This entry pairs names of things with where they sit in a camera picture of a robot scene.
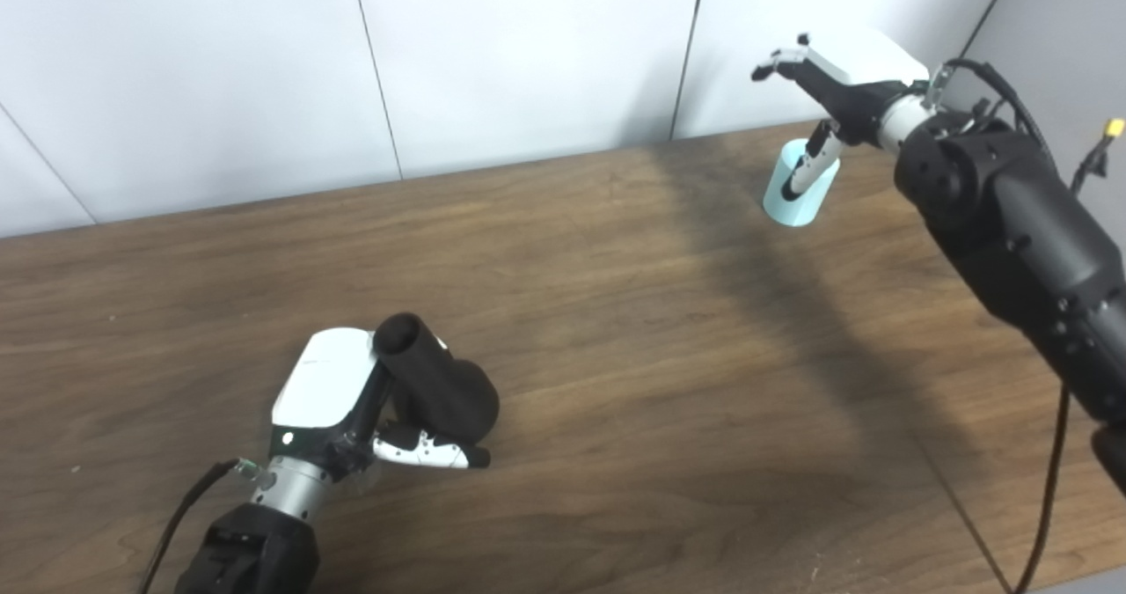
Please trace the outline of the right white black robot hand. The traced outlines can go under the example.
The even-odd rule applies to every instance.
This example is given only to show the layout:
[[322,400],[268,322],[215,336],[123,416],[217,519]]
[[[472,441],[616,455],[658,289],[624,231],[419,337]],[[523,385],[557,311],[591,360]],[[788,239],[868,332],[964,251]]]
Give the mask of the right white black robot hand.
[[884,33],[801,33],[796,43],[774,50],[749,74],[756,82],[783,76],[826,112],[784,181],[781,196],[789,202],[807,194],[848,146],[868,144],[896,156],[910,133],[933,116],[924,107],[929,70]]

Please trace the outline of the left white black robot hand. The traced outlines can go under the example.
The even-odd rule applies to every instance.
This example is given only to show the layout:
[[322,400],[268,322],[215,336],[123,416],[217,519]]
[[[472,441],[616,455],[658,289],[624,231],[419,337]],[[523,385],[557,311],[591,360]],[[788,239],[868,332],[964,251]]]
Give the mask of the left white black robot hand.
[[486,374],[438,338],[382,363],[377,334],[337,326],[307,341],[271,410],[270,458],[318,467],[329,482],[377,461],[484,469],[499,398]]

